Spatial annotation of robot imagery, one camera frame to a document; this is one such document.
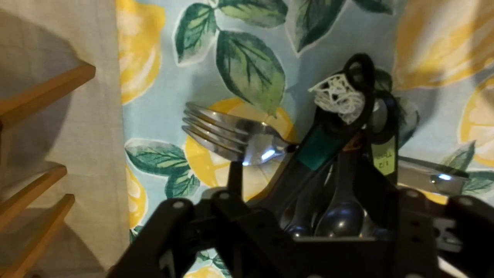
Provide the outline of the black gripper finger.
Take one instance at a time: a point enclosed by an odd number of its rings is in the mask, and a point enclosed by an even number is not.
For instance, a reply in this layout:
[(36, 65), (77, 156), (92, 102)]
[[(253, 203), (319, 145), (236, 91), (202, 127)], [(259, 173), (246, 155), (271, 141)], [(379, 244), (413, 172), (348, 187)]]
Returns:
[(226, 190), (231, 199), (242, 198), (242, 164), (240, 162), (229, 164)]

